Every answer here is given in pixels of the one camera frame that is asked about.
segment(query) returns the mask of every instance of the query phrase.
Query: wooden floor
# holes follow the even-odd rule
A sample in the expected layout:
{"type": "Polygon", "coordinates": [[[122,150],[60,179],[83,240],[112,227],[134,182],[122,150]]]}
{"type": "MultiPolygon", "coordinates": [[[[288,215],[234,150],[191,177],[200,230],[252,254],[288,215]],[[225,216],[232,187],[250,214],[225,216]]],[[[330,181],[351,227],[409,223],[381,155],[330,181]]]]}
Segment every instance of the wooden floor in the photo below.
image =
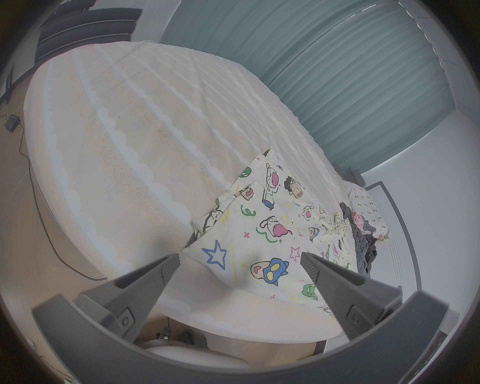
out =
{"type": "MultiPolygon", "coordinates": [[[[8,104],[2,104],[0,115],[20,116],[24,121],[23,105],[30,78],[20,84],[8,104]]],[[[78,293],[102,282],[90,281],[64,266],[55,256],[46,237],[35,207],[28,174],[28,162],[19,153],[22,127],[13,133],[0,127],[0,295],[9,315],[22,336],[35,345],[35,352],[59,377],[70,378],[67,369],[57,360],[41,336],[31,315],[33,307],[61,293],[74,299],[78,293]]],[[[22,145],[26,152],[25,141],[22,145]]],[[[37,202],[47,231],[59,256],[73,268],[93,278],[102,277],[76,249],[58,226],[35,186],[37,202]]],[[[151,313],[139,337],[155,338],[167,319],[151,313]]],[[[170,321],[171,337],[186,326],[170,321]]],[[[281,345],[247,342],[217,335],[207,335],[209,347],[238,356],[252,368],[286,364],[312,355],[315,343],[281,345]]]]}

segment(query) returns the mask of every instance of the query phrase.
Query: mattress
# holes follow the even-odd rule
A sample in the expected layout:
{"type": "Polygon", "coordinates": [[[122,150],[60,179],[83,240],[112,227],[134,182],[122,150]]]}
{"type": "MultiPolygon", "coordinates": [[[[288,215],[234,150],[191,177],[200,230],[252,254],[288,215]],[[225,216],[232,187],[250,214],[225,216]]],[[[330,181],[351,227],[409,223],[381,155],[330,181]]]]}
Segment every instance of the mattress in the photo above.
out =
{"type": "MultiPolygon", "coordinates": [[[[34,74],[28,152],[59,225],[115,278],[180,252],[155,309],[222,336],[306,343],[341,333],[317,308],[227,286],[181,253],[218,196],[273,148],[331,217],[348,196],[292,112],[241,65],[153,42],[88,45],[34,74]]],[[[346,246],[354,249],[351,233],[346,246]]]]}

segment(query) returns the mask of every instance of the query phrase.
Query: pink star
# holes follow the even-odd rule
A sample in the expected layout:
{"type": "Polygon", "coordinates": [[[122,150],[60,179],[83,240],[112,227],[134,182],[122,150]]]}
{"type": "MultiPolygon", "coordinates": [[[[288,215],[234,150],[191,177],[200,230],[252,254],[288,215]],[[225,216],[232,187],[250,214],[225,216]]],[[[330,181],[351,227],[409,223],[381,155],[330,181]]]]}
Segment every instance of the pink star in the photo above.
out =
{"type": "Polygon", "coordinates": [[[293,247],[290,247],[292,249],[292,252],[290,253],[290,259],[292,259],[294,262],[297,262],[297,257],[301,257],[300,256],[300,247],[298,248],[293,248],[293,247]]]}

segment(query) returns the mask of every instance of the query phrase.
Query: cartoon print blanket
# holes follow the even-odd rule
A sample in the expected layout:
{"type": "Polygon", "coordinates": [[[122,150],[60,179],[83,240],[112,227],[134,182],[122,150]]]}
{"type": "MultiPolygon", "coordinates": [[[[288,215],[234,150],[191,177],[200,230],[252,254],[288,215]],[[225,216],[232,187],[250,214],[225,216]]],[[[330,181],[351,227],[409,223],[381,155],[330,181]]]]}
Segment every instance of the cartoon print blanket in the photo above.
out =
{"type": "Polygon", "coordinates": [[[197,240],[185,254],[224,283],[270,300],[331,314],[300,265],[302,252],[356,271],[355,250],[345,246],[348,220],[329,216],[272,150],[257,156],[193,226],[197,240]]]}

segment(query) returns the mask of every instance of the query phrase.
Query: curtain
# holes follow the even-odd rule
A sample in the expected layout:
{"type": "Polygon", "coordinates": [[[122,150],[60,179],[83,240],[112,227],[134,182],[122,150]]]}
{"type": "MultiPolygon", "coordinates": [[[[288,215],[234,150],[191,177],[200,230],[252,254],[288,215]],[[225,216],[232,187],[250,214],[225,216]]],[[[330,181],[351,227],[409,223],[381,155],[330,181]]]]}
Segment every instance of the curtain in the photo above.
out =
{"type": "Polygon", "coordinates": [[[365,172],[454,107],[423,31],[391,0],[182,0],[161,43],[242,64],[343,171],[365,172]]]}

